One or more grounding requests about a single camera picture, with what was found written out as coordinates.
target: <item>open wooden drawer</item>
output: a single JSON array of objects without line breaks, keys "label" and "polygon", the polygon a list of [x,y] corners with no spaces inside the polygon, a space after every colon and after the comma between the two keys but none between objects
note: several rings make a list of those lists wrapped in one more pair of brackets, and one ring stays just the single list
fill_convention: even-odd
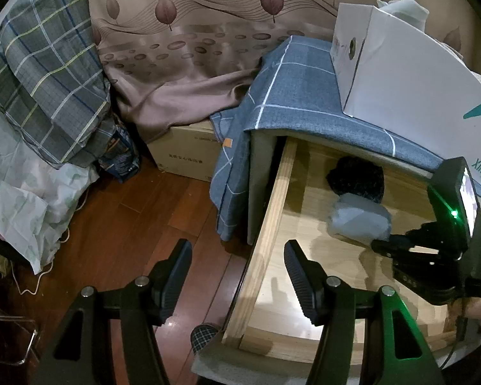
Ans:
[{"label": "open wooden drawer", "polygon": [[[283,263],[283,246],[297,239],[309,259],[328,275],[355,288],[392,285],[408,306],[432,350],[454,342],[447,306],[433,306],[392,278],[391,260],[342,236],[327,233],[338,196],[326,175],[347,154],[288,138],[244,283],[223,337],[228,346],[285,360],[311,363],[322,327],[303,315]],[[382,204],[392,214],[392,232],[402,234],[435,217],[426,182],[395,164],[378,163],[385,173]],[[352,364],[361,364],[364,322],[357,322]]]}]

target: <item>metal pivot bolt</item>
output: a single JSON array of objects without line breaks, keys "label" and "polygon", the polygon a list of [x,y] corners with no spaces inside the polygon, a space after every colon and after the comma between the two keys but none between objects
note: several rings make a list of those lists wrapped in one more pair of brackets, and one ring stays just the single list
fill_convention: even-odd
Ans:
[{"label": "metal pivot bolt", "polygon": [[381,287],[381,292],[383,295],[386,295],[387,297],[391,297],[392,295],[395,294],[395,289],[392,288],[390,285],[385,285]]},{"label": "metal pivot bolt", "polygon": [[327,277],[326,283],[333,288],[338,287],[341,284],[341,280],[337,277]]},{"label": "metal pivot bolt", "polygon": [[144,275],[135,278],[135,285],[137,285],[138,287],[143,287],[145,285],[148,285],[149,282],[150,282],[150,278],[145,277]]},{"label": "metal pivot bolt", "polygon": [[94,288],[93,287],[84,287],[82,288],[82,291],[80,291],[80,295],[83,297],[91,297],[91,295],[94,294]]}]

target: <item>illuminated screen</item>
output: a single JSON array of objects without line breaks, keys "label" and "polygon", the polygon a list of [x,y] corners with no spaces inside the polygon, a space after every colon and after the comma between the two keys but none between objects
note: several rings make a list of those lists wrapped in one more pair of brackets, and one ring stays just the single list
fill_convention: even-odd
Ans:
[{"label": "illuminated screen", "polygon": [[465,208],[465,214],[467,214],[468,230],[470,237],[474,231],[474,224],[476,222],[477,215],[477,202],[476,194],[474,193],[474,187],[470,181],[468,170],[465,168],[463,171],[462,185],[460,186],[460,194],[462,195],[463,207]]}]

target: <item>reddish-brown floorboard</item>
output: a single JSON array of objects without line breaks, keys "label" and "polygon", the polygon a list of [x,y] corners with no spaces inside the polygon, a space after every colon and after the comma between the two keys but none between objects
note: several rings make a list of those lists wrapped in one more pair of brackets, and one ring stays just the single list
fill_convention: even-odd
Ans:
[{"label": "reddish-brown floorboard", "polygon": [[[75,213],[70,239],[61,245],[38,294],[20,296],[15,287],[10,290],[9,312],[30,316],[41,326],[37,350],[42,353],[84,286],[123,287],[167,258],[179,238],[187,238],[193,245],[191,269],[174,315],[155,337],[170,382],[196,384],[190,371],[189,335],[204,321],[224,323],[249,253],[239,240],[220,241],[209,187],[206,182],[161,172],[147,159],[141,172],[124,184],[102,175],[85,206]],[[22,289],[35,289],[36,278],[28,269],[16,272]],[[111,337],[117,385],[127,385],[118,321],[111,323]],[[24,369],[29,380],[34,361]]]}]

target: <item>cardboard box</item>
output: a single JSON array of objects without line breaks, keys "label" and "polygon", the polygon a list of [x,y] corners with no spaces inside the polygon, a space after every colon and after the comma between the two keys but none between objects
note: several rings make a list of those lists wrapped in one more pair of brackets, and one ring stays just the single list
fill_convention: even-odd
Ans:
[{"label": "cardboard box", "polygon": [[347,115],[465,157],[481,183],[481,83],[452,53],[374,6],[341,3],[331,59]]},{"label": "cardboard box", "polygon": [[214,134],[210,120],[171,127],[148,145],[160,170],[211,181],[221,143]]}]

